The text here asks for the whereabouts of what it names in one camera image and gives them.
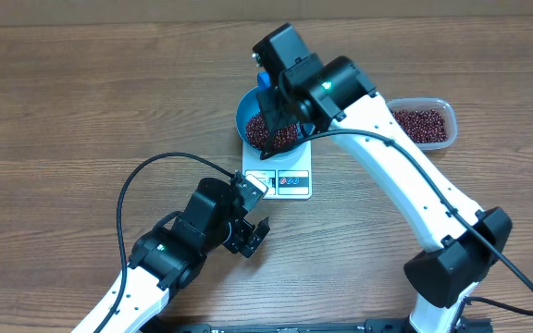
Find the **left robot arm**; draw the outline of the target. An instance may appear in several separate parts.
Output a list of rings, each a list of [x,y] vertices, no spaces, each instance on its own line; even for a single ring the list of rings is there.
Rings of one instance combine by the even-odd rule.
[[[198,277],[218,246],[251,257],[270,227],[266,218],[254,226],[244,217],[267,192],[252,175],[201,179],[182,212],[166,216],[135,242],[127,272],[74,330],[137,332]]]

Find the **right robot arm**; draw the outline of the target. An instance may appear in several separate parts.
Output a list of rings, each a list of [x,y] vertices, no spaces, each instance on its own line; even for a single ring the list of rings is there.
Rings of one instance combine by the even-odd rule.
[[[403,214],[422,251],[404,266],[417,292],[407,328],[454,332],[465,298],[497,261],[512,229],[448,181],[406,135],[375,84],[348,57],[323,64],[286,23],[254,48],[271,85],[262,110],[314,126],[372,176]]]

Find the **blue plastic measuring scoop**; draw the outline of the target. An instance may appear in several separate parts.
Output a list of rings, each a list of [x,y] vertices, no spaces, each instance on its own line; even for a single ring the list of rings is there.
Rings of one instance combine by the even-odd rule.
[[[256,76],[257,87],[259,90],[266,90],[271,87],[271,78],[265,71],[259,72]]]

